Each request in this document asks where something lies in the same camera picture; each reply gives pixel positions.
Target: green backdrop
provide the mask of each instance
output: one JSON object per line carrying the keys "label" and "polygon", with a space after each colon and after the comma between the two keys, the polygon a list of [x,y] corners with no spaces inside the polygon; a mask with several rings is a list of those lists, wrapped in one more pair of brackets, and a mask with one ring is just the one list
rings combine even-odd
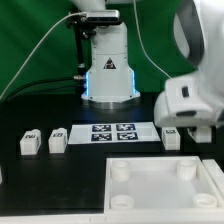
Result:
{"label": "green backdrop", "polygon": [[[179,2],[143,0],[137,4],[146,51],[171,76],[193,70],[176,49],[173,40],[173,17]],[[0,1],[0,92],[43,35],[72,7],[68,0]],[[133,5],[111,5],[109,8],[119,9],[128,27],[129,64],[136,71],[137,89],[144,92],[161,91],[167,78],[143,55]],[[83,42],[83,45],[85,60],[90,66],[90,43]],[[7,93],[31,81],[73,76],[76,74],[76,66],[74,34],[62,23],[41,45]]]}

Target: black tabletop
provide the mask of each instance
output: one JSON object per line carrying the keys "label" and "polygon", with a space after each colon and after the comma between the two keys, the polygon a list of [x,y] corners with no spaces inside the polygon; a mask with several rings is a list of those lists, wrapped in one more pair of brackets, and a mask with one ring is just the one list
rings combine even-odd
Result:
{"label": "black tabletop", "polygon": [[[156,97],[144,93],[138,106],[117,111],[84,107],[78,95],[23,96],[1,104],[0,216],[102,213],[107,158],[197,155],[224,168],[224,128],[214,130],[210,144],[196,144],[186,129],[178,129],[180,151],[165,151],[162,142],[142,142],[68,145],[64,154],[49,153],[53,129],[153,121]],[[42,145],[37,155],[21,156],[19,141],[33,129],[41,131]]]}

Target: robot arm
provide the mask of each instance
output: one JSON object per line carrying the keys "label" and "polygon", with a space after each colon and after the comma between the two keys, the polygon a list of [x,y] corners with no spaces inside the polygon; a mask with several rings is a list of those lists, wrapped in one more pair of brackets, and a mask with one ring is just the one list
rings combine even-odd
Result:
{"label": "robot arm", "polygon": [[182,54],[197,70],[170,79],[154,108],[159,127],[224,125],[224,1],[184,0],[174,22]]}
{"label": "robot arm", "polygon": [[70,0],[74,3],[81,11],[103,11],[106,10],[106,4],[127,4],[132,3],[133,0]]}

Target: small white block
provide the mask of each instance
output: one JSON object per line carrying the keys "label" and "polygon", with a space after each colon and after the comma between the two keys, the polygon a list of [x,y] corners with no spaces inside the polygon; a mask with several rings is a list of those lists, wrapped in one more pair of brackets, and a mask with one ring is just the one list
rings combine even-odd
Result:
{"label": "small white block", "polygon": [[50,153],[64,153],[68,143],[68,133],[64,128],[53,130],[49,140]]}
{"label": "small white block", "polygon": [[176,128],[162,128],[161,136],[166,150],[180,150],[180,135]]}
{"label": "small white block", "polygon": [[22,155],[35,155],[41,145],[41,132],[37,129],[27,131],[20,141]]}
{"label": "small white block", "polygon": [[187,129],[189,135],[196,143],[211,143],[212,142],[212,128],[207,126],[197,127],[195,131]]}

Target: white tray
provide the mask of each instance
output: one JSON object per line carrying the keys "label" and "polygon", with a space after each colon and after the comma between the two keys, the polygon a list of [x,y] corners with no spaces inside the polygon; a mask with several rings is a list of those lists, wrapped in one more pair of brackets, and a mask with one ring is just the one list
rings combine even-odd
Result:
{"label": "white tray", "polygon": [[[127,171],[127,166],[125,168],[126,171],[124,169],[123,171],[122,169],[114,169],[114,164],[119,161],[121,164],[124,163],[121,165],[123,167],[125,167],[125,163],[126,165],[128,164],[129,171]],[[197,164],[196,177],[194,179],[185,180],[178,177],[177,163],[179,161],[194,161]],[[217,207],[206,208],[206,212],[215,209],[222,209],[224,212],[223,197],[198,157],[120,158],[107,160],[105,213],[149,212],[155,210],[158,212],[162,210],[173,210],[176,212],[188,210],[188,212],[194,212],[198,209],[195,208],[193,198],[202,193],[212,195],[217,199]],[[118,205],[121,203],[121,206],[112,208],[111,203],[113,200],[119,199],[119,197],[121,201],[118,202]]]}

